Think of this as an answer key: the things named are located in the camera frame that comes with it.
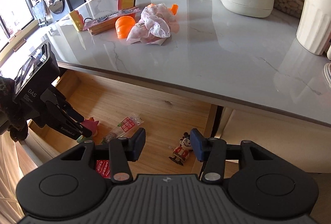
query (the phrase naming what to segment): white marble table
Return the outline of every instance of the white marble table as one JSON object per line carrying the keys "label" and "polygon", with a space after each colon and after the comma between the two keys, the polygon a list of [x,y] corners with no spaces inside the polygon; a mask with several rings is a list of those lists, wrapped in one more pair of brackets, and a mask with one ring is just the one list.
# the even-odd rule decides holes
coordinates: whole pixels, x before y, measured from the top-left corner
{"label": "white marble table", "polygon": [[[137,0],[179,5],[180,26],[162,46],[118,40],[115,30],[91,36],[68,17],[49,40],[59,66],[143,85],[216,105],[254,107],[331,126],[328,59],[296,39],[299,20],[274,10],[265,19],[237,15],[220,0]],[[117,0],[90,0],[84,17],[117,10]]]}

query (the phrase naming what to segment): window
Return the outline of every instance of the window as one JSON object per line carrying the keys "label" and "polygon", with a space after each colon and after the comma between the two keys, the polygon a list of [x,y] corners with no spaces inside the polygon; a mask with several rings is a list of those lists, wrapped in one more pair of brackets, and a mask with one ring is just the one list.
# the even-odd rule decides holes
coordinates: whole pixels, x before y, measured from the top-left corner
{"label": "window", "polygon": [[33,19],[31,0],[0,0],[0,50],[9,43],[12,34]]}

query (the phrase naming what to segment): cup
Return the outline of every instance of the cup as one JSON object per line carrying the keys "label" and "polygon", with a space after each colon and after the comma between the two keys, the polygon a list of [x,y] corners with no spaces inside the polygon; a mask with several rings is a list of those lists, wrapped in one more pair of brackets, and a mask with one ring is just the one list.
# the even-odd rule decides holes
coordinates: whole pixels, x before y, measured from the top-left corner
{"label": "cup", "polygon": [[331,39],[331,0],[305,0],[297,40],[311,53],[321,55]]}

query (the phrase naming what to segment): metal screw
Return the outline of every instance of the metal screw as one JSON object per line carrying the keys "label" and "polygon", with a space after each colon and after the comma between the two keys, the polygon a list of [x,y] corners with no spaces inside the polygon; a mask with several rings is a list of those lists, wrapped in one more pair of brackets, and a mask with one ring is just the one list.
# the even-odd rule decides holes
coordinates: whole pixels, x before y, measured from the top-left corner
{"label": "metal screw", "polygon": [[205,174],[205,179],[208,181],[216,181],[221,178],[221,175],[218,173],[208,173]]}
{"label": "metal screw", "polygon": [[117,173],[117,174],[114,174],[113,178],[116,181],[125,181],[125,180],[128,180],[130,178],[130,175],[127,174],[127,173]]}

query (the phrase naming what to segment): ribbed gray panel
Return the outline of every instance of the ribbed gray panel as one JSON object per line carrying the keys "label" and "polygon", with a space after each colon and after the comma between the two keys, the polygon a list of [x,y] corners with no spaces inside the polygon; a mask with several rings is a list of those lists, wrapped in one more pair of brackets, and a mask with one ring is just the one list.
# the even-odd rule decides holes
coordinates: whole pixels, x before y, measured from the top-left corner
{"label": "ribbed gray panel", "polygon": [[[140,175],[116,186],[94,211],[59,224],[313,224],[308,216],[295,220],[261,220],[242,212],[223,189],[195,175]],[[26,217],[20,224],[54,224]]]}

